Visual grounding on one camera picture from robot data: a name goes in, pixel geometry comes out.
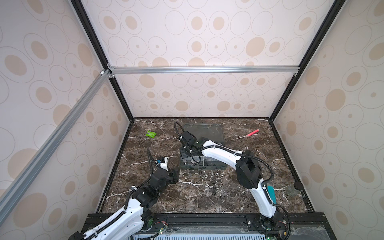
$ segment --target brown marble surface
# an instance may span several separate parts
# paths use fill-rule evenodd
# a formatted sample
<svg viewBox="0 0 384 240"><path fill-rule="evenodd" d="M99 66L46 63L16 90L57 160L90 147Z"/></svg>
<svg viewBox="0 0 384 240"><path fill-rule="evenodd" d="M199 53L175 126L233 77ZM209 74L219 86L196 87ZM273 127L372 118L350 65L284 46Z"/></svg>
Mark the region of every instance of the brown marble surface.
<svg viewBox="0 0 384 240"><path fill-rule="evenodd" d="M179 166L181 144L176 138L173 122L176 119L136 119L129 139L120 160L102 213L113 213L124 205L126 194L133 185L139 185L149 176L149 163L146 148L149 147L154 159L159 156L169 157L168 168ZM264 119L178 119L185 123L218 123L222 124L225 146L234 150L250 149L255 156L269 163L275 170L275 178L271 182L277 203L282 204L289 212L306 212L300 196L289 197L282 190L293 183L293 176L273 135L269 123ZM259 129L257 134L245 138L243 136ZM155 138L146 137L146 132L156 132ZM263 168L264 179L269 177L266 167ZM151 208L154 213L242 213L258 212L257 204L251 193L243 188L231 167L226 170L205 170L190 172L180 169L180 180L169 185Z"/></svg>

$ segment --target black frame edge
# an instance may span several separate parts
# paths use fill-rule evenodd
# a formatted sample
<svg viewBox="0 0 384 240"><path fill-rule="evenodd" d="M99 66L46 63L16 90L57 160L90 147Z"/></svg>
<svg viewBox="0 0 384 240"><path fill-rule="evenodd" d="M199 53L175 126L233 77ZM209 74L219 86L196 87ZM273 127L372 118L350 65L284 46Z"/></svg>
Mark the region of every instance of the black frame edge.
<svg viewBox="0 0 384 240"><path fill-rule="evenodd" d="M269 117L265 117L265 118L246 118L246 117L239 117L239 118L211 118L211 117L196 117L196 118L192 118L192 117L185 117L185 118L182 118L182 117L163 117L163 118L160 118L160 117L157 117L157 118L152 118L152 117L135 117L135 119L259 119L259 120L266 120L266 121L269 121Z"/></svg>
<svg viewBox="0 0 384 240"><path fill-rule="evenodd" d="M105 53L103 51L103 48L101 47L100 41L97 38L96 32L94 31L91 21L88 18L88 15L84 9L83 4L81 3L81 0L71 0L71 3L73 5L73 8L76 11L77 16L80 19L81 24L83 25L83 28L93 46L93 49L95 50L101 65L103 66L104 69L108 69L110 72L111 70L108 67L108 59L105 56ZM122 94L122 91L120 89L120 86L115 78L115 76L112 74L113 78L110 78L111 85L113 89L116 92L116 95L125 111L125 113L128 116L128 119L130 121L133 121L133 115L131 113L131 110L128 107L127 101L125 100L125 97Z"/></svg>
<svg viewBox="0 0 384 240"><path fill-rule="evenodd" d="M107 195L108 195L109 190L111 189L113 179L115 178L115 174L116 174L116 171L117 171L117 169L119 167L119 163L120 163L120 159L121 159L122 153L123 153L123 151L125 149L125 145L127 144L128 137L129 137L129 134L131 133L131 130L132 130L134 122L135 122L135 119L133 119L129 123L127 133L124 136L124 139L123 139L122 144L121 144L121 148L120 148L119 153L118 153L118 155L116 157L115 163L113 164L111 174L108 177L108 181L107 181L107 184L105 185L103 195L101 196L100 203L99 203L99 205L98 205L98 207L96 209L96 213L99 213L103 209L104 202L107 199Z"/></svg>
<svg viewBox="0 0 384 240"><path fill-rule="evenodd" d="M112 214L89 214L82 229L85 233L88 229L93 228L105 221ZM290 221L294 225L306 225L308 227L322 225L328 233L331 240L337 240L327 218L322 212L307 213L288 213ZM247 220L259 218L260 213L190 213L190 214L154 214L154 219L165 220L170 227L223 227L235 226L248 228L252 231ZM154 234L155 229L147 232L139 231L138 234Z"/></svg>
<svg viewBox="0 0 384 240"><path fill-rule="evenodd" d="M301 60L299 64L299 71L296 75L294 75L289 82L287 88L285 89L283 95L281 96L279 102L277 103L275 109L272 112L271 120L274 121L277 115L279 114L280 110L282 109L285 101L287 101L289 95L293 91L293 88L295 87L297 81L301 77L302 73L306 69L307 65L311 61L311 58L313 57L314 53L316 52L317 48L319 47L321 41L323 40L324 36L327 34L329 28L331 27L333 21L335 20L337 14L339 13L340 9L344 5L344 2L346 0L335 0L329 9L329 12L324 18L323 23L321 24L318 32L316 33L314 39L312 40L311 45L309 46L307 52L305 53L303 59Z"/></svg>
<svg viewBox="0 0 384 240"><path fill-rule="evenodd" d="M289 170L291 171L291 173L293 175L293 178L294 178L295 182L301 182L300 177L297 174L295 167L293 166L292 160L289 157L287 150L285 149L283 141L281 140L280 135L277 132L275 124L273 123L272 120L269 121L269 124L270 124L270 126L272 128L272 132L273 132L273 134L274 134L274 136L275 136L275 138L276 138L276 140L277 140L277 142L278 142L278 144L280 146L280 150L283 153L285 161L287 162L287 165L288 165ZM315 212L315 210L313 208L313 205L312 205L310 199L308 198L308 194L305 191L305 189L303 189L303 193L302 193L301 197L302 197L302 199L304 201L304 204L305 204L305 207L307 208L307 211Z"/></svg>

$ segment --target red wire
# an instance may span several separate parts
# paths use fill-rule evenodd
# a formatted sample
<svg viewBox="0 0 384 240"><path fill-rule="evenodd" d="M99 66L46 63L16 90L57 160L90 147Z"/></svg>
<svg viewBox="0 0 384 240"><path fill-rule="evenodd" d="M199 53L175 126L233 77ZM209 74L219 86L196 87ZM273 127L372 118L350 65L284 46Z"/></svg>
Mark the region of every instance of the red wire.
<svg viewBox="0 0 384 240"><path fill-rule="evenodd" d="M285 224L285 223L283 223L282 221L278 221L278 222L281 222L282 224L284 224L285 225L285 231L287 231L288 230L288 228L287 228L287 225Z"/></svg>
<svg viewBox="0 0 384 240"><path fill-rule="evenodd" d="M168 224L167 224L166 221L159 221L159 222L157 222L157 223L155 223L155 224L158 224L158 223L164 223L164 224L166 224L166 225L168 226Z"/></svg>

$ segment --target wallpaper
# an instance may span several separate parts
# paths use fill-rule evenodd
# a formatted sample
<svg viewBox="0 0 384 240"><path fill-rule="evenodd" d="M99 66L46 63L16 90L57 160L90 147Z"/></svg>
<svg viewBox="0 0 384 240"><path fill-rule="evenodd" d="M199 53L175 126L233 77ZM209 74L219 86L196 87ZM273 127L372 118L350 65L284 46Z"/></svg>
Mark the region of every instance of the wallpaper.
<svg viewBox="0 0 384 240"><path fill-rule="evenodd" d="M117 74L134 117L269 117L293 73Z"/></svg>
<svg viewBox="0 0 384 240"><path fill-rule="evenodd" d="M94 213L128 128L109 81L0 227L0 240L64 240Z"/></svg>
<svg viewBox="0 0 384 240"><path fill-rule="evenodd" d="M0 1L0 197L100 71L66 0Z"/></svg>
<svg viewBox="0 0 384 240"><path fill-rule="evenodd" d="M384 0L351 0L275 125L338 240L384 235Z"/></svg>
<svg viewBox="0 0 384 240"><path fill-rule="evenodd" d="M83 0L112 66L298 65L333 0Z"/></svg>

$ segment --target black lid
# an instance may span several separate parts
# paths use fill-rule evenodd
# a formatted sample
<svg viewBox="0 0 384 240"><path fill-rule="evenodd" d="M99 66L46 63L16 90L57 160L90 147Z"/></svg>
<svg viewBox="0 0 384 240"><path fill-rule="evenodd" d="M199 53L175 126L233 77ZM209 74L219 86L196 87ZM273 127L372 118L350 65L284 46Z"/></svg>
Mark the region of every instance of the black lid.
<svg viewBox="0 0 384 240"><path fill-rule="evenodd" d="M302 190L304 189L304 186L302 185L301 182L295 182L295 183L293 184L293 186L294 186L294 188L295 188L296 190L299 190L299 191L302 191Z"/></svg>

